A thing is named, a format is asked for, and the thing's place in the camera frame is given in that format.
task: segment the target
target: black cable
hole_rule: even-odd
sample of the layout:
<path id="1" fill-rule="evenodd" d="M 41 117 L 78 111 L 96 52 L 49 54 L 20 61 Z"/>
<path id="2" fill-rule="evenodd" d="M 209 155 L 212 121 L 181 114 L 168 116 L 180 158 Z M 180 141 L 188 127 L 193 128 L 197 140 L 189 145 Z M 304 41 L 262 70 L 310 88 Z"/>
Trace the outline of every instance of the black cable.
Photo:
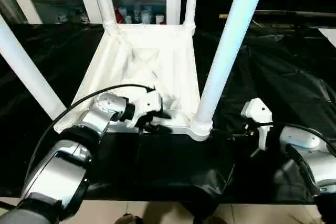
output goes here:
<path id="1" fill-rule="evenodd" d="M 329 147 L 329 150 L 331 151 L 332 155 L 334 155 L 336 157 L 336 147 L 332 144 L 332 142 L 325 137 L 322 133 L 318 132 L 317 130 L 299 125 L 299 124 L 294 124 L 294 123 L 281 123 L 281 122 L 269 122 L 269 123 L 256 123 L 255 125 L 256 128 L 262 127 L 262 126 L 289 126 L 289 127 L 294 127 L 297 129 L 301 129 L 304 131 L 307 131 L 311 134 L 314 134 L 316 136 L 318 136 L 319 138 L 321 138 Z"/>
<path id="2" fill-rule="evenodd" d="M 5 210 L 13 210 L 15 206 L 12 204 L 8 204 L 6 202 L 0 201 L 0 208 L 5 209 Z"/>
<path id="3" fill-rule="evenodd" d="M 146 87 L 146 86 L 143 86 L 143 85 L 139 85 L 139 84 L 120 84 L 120 85 L 115 85 L 115 86 L 111 86 L 111 87 L 108 87 L 108 88 L 104 88 L 104 89 L 101 89 L 99 91 L 96 91 L 92 94 L 89 94 L 87 95 L 86 97 L 83 97 L 82 99 L 78 100 L 77 102 L 75 102 L 74 104 L 72 104 L 70 107 L 68 107 L 66 110 L 64 110 L 58 117 L 56 117 L 53 122 L 51 123 L 51 125 L 49 125 L 49 127 L 47 127 L 47 129 L 44 131 L 43 135 L 41 136 L 41 138 L 39 139 L 39 141 L 37 142 L 36 146 L 35 146 L 35 149 L 34 149 L 34 152 L 33 154 L 31 155 L 32 157 L 30 158 L 30 161 L 29 161 L 29 164 L 28 164 L 28 168 L 27 168 L 27 172 L 26 172 L 26 176 L 25 176 L 25 181 L 24 181 L 24 185 L 26 184 L 27 182 L 27 178 L 29 176 L 29 173 L 30 173 L 30 170 L 32 168 L 32 165 L 33 165 L 33 162 L 35 160 L 35 157 L 36 157 L 36 153 L 43 141 L 43 139 L 45 138 L 45 136 L 49 133 L 49 131 L 55 126 L 55 124 L 61 120 L 67 113 L 69 113 L 71 110 L 73 110 L 75 107 L 77 107 L 78 105 L 80 105 L 81 103 L 85 102 L 86 100 L 94 97 L 95 95 L 97 94 L 101 94 L 101 93 L 104 93 L 106 91 L 109 91 L 109 90 L 112 90 L 112 89 L 118 89 L 118 88 L 124 88 L 124 87 L 137 87 L 137 88 L 144 88 L 146 89 L 147 92 L 151 92 L 153 91 L 154 89 L 152 88 L 149 88 L 149 87 Z"/>

